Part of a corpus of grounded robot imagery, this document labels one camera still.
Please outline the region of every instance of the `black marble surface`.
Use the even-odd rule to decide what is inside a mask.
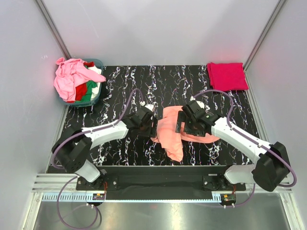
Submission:
[[[139,88],[147,103],[155,104],[155,116],[162,118],[163,108],[186,104],[192,95],[211,89],[206,66],[110,66],[103,75],[106,88],[97,104],[85,108],[70,107],[64,129],[70,125],[93,127],[117,119],[132,89]],[[245,92],[228,92],[235,106],[231,120],[240,128],[258,136],[254,118]],[[226,115],[228,98],[219,93],[203,94],[197,98],[206,108]],[[134,95],[128,111],[135,111],[140,97]],[[91,150],[89,160],[102,165],[232,165],[247,164],[250,160],[223,140],[212,144],[183,141],[184,157],[176,162],[167,157],[160,144],[149,138],[125,138],[105,143]]]

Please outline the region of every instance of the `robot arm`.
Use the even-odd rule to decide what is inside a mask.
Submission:
[[[219,137],[240,150],[254,163],[252,165],[230,166],[223,175],[229,183],[257,183],[263,189],[271,192],[289,173],[283,163],[261,148],[261,146],[267,147],[289,164],[286,148],[283,144],[276,142],[272,145],[267,141],[260,140],[233,123],[230,127],[226,117],[216,111],[206,112],[204,106],[195,100],[183,106],[182,110],[178,114],[176,131],[180,130],[181,122],[185,122],[184,132],[203,137],[209,133]],[[251,140],[256,141],[258,145],[255,145]]]
[[[86,159],[90,149],[112,140],[125,138],[127,135],[156,137],[157,119],[153,117],[153,111],[154,105],[147,104],[141,106],[136,113],[123,117],[119,122],[116,120],[109,124],[82,129],[70,126],[53,146],[52,152],[67,138],[78,132],[84,132],[85,134],[66,143],[56,158],[66,172],[80,175],[90,183],[89,186],[99,188],[103,182],[103,175]]]

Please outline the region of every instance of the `laundry basket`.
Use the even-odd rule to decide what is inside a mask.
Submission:
[[[91,58],[87,58],[87,59],[83,59],[84,61],[86,62],[94,62],[95,66],[98,68],[98,69],[101,69],[101,74],[103,73],[103,64],[100,60],[98,59],[91,59]],[[102,87],[102,84],[100,84],[99,86],[99,92],[97,94],[97,96],[95,98],[93,98],[91,101],[89,102],[75,102],[75,103],[67,103],[65,101],[63,101],[62,98],[60,98],[61,102],[65,105],[69,105],[71,107],[86,107],[86,106],[92,106],[93,104],[96,104],[99,100],[99,96],[100,96],[100,92],[101,92],[101,87]]]

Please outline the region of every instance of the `white wall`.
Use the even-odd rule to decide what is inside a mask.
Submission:
[[[290,0],[248,69],[271,142],[288,150],[298,176],[293,188],[307,225],[307,1]]]
[[[105,65],[245,62],[278,0],[44,0],[74,57]]]
[[[63,111],[53,88],[62,54],[34,1],[0,2],[0,229],[17,230]]]

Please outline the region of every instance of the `clothing pile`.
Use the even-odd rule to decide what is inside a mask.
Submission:
[[[210,85],[215,90],[248,90],[243,71],[243,63],[208,63]]]
[[[157,137],[152,138],[153,142],[161,143],[161,147],[166,150],[168,157],[174,161],[182,161],[183,149],[181,140],[198,143],[212,143],[219,138],[206,134],[205,137],[197,137],[183,131],[184,123],[181,125],[180,133],[176,133],[178,112],[182,111],[182,106],[170,106],[163,109],[163,119],[158,121]]]
[[[67,103],[91,101],[99,93],[101,82],[106,81],[94,62],[73,58],[65,61],[61,57],[56,64],[59,67],[53,85]]]

